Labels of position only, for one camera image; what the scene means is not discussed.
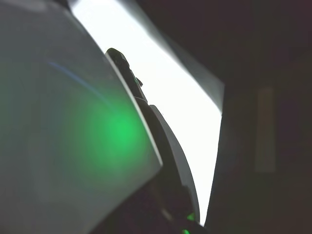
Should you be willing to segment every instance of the white light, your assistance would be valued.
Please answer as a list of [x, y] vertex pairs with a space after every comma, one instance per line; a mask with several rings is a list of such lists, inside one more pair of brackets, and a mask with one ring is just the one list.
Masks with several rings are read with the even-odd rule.
[[149, 102], [170, 125], [190, 165], [204, 225], [215, 170], [221, 113], [192, 76], [115, 0], [81, 0], [74, 15], [105, 53], [122, 52]]

